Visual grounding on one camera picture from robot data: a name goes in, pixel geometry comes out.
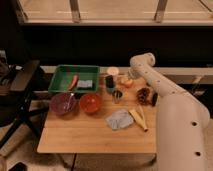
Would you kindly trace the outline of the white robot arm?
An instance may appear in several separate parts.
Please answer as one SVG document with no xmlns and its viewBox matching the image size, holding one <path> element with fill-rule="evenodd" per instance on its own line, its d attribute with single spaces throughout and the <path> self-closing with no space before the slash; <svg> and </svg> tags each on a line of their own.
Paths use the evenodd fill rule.
<svg viewBox="0 0 213 171">
<path fill-rule="evenodd" d="M 158 171 L 207 171 L 203 131 L 210 120 L 207 107 L 158 71 L 152 53 L 130 58 L 128 76 L 143 77 L 161 96 L 156 112 Z"/>
</svg>

